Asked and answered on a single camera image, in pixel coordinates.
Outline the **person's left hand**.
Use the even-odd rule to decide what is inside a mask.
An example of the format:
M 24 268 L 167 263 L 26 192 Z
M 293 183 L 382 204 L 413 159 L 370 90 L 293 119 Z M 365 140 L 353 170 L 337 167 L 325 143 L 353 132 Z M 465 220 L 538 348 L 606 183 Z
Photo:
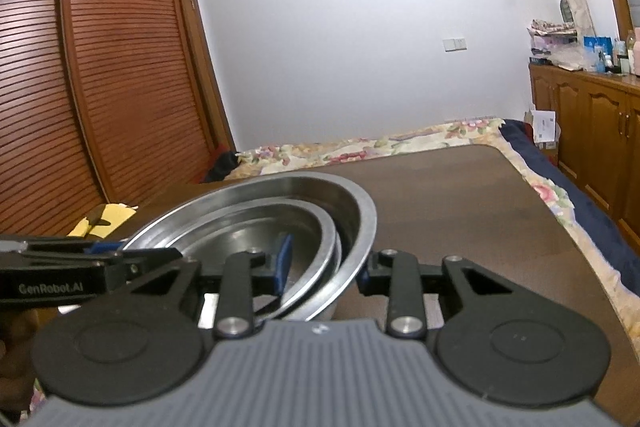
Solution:
M 56 314 L 55 309 L 1 313 L 1 414 L 12 423 L 29 409 L 35 393 L 32 342 Z

